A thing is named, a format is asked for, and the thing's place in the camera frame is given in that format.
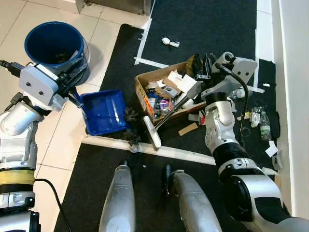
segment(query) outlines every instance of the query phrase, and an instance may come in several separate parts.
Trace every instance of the wooden piece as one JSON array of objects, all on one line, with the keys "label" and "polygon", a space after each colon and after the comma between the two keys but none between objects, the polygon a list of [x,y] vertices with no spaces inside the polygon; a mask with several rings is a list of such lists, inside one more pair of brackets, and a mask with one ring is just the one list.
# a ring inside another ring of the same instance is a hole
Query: wooden piece
[{"label": "wooden piece", "polygon": [[194,123],[190,124],[189,126],[178,131],[178,133],[179,133],[180,136],[183,136],[184,134],[187,134],[188,132],[193,131],[194,129],[197,129],[197,128],[198,128],[198,126],[194,122]]}]

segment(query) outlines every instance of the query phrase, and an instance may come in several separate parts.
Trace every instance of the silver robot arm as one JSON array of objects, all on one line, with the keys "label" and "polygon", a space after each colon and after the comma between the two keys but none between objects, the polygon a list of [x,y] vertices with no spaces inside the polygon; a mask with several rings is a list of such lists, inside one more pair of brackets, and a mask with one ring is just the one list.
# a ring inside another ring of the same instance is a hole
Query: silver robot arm
[{"label": "silver robot arm", "polygon": [[74,64],[55,75],[42,65],[0,61],[20,78],[19,87],[24,90],[0,114],[0,232],[41,231],[39,213],[30,210],[35,203],[35,133],[44,116],[61,110],[67,99],[82,106],[75,85],[86,66],[74,68]]},{"label": "silver robot arm", "polygon": [[[228,60],[223,55],[217,62],[224,64]],[[247,75],[248,78],[246,75],[240,75],[245,83],[255,69],[254,65],[250,67],[253,70]],[[244,66],[244,70],[239,69],[236,73],[246,73],[247,68]],[[213,66],[212,71],[219,70]],[[235,139],[234,115],[231,103],[225,94],[234,89],[225,80],[225,83],[219,83],[212,89],[204,91],[202,95],[207,103],[205,143],[219,169],[228,213],[252,232],[309,231],[308,220],[291,217],[284,211],[282,196],[277,185],[252,159],[248,158],[244,148]]]}]

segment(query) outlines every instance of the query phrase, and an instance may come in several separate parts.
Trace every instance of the blue plastic bin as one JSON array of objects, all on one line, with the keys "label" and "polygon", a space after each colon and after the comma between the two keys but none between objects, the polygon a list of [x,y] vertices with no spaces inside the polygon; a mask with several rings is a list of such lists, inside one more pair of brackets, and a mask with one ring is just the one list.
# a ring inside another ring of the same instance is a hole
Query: blue plastic bin
[{"label": "blue plastic bin", "polygon": [[[83,50],[84,39],[80,32],[63,22],[40,24],[32,29],[25,39],[27,55],[34,62],[52,70],[68,63],[75,51],[78,53],[73,58],[81,57]],[[59,54],[65,55],[68,59],[60,62]]]},{"label": "blue plastic bin", "polygon": [[103,135],[128,128],[125,101],[120,90],[81,95],[88,134]]}]

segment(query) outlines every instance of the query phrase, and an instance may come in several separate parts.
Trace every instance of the yellow band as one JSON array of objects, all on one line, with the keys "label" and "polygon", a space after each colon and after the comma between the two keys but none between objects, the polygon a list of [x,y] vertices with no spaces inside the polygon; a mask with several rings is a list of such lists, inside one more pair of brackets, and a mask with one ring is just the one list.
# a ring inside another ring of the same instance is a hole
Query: yellow band
[{"label": "yellow band", "polygon": [[34,184],[34,171],[11,170],[0,172],[0,185],[7,184]]}]

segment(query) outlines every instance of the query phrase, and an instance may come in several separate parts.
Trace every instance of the blue dustpan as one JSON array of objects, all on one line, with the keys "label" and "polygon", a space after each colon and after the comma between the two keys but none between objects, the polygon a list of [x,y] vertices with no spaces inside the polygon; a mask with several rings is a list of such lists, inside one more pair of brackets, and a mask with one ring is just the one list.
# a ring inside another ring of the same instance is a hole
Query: blue dustpan
[{"label": "blue dustpan", "polygon": [[125,101],[120,90],[81,95],[88,134],[103,135],[128,128]]}]

